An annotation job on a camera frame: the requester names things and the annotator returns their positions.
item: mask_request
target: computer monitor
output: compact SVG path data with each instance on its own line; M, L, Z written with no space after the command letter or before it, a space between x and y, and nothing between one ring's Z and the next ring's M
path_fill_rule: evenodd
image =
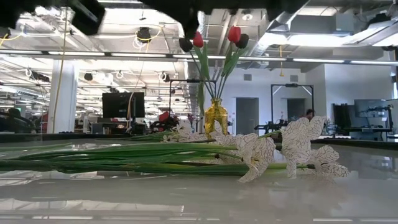
M385 100L354 100L355 115L360 118L385 118Z
M127 109L130 103L130 116L145 118L144 93L103 93L103 118L128 118Z

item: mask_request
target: gray door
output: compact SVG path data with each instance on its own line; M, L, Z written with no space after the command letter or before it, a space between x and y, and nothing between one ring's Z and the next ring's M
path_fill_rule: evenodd
M259 124L259 98L236 99L236 134L257 133Z
M295 121L305 115L305 99L287 99L287 119Z

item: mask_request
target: yellow vase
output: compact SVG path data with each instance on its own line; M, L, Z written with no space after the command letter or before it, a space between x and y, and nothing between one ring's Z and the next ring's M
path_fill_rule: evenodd
M221 106L222 99L211 99L211 107L205 112L205 133L210 139L210 133L215 131L215 121L218 121L223 130L223 134L228 133L228 113L225 108Z

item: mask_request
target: pillar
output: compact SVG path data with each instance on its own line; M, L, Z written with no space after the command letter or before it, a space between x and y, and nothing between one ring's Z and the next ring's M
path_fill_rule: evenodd
M62 131L73 131L75 127L76 93L79 78L79 69L75 61L66 60L63 63L57 110L56 113L54 112L61 63L61 60L54 60L53 62L49 121L47 125L47 133L49 134Z

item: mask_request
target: pipe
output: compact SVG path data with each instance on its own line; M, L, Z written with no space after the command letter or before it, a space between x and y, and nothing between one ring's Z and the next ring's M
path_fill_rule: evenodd
M221 36L220 36L220 40L218 41L218 46L217 46L217 51L216 51L216 53L218 55L221 53L221 48L223 46L225 35L228 30L229 22L231 21L231 14L229 12L226 12L226 13L227 13L227 16L224 21L223 30L221 31Z

